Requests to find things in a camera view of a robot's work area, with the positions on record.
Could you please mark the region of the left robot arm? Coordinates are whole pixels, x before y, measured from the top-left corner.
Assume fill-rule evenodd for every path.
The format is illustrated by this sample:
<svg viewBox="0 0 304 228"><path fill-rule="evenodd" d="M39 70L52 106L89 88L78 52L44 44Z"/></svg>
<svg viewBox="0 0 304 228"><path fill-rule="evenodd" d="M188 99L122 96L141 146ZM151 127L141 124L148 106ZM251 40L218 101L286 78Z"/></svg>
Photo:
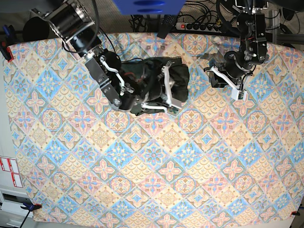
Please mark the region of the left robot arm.
<svg viewBox="0 0 304 228"><path fill-rule="evenodd" d="M210 66L217 68L227 79L216 75L209 68L209 82L213 88L224 88L231 82L242 89L245 77L252 76L256 66L268 58L265 15L261 12L268 7L268 3L265 0L236 0L235 6L242 8L237 15L236 27L221 14L220 5L223 3L222 0L216 1L218 17L225 28L240 37L240 45L237 52L228 51L222 63Z"/></svg>

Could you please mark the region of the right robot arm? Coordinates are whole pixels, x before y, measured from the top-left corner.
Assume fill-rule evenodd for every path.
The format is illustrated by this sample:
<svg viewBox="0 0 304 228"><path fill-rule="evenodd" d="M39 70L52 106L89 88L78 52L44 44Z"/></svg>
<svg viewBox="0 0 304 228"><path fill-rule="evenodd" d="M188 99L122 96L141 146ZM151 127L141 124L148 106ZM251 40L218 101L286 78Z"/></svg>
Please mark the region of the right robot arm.
<svg viewBox="0 0 304 228"><path fill-rule="evenodd" d="M113 109L153 114L174 113L181 108L181 100L174 91L178 81L173 74L181 61L177 58L129 61L128 64L139 69L140 76L127 73L120 57L102 47L95 0L91 2L93 17L78 0L26 0L24 3L61 38L64 50L86 60L86 68Z"/></svg>

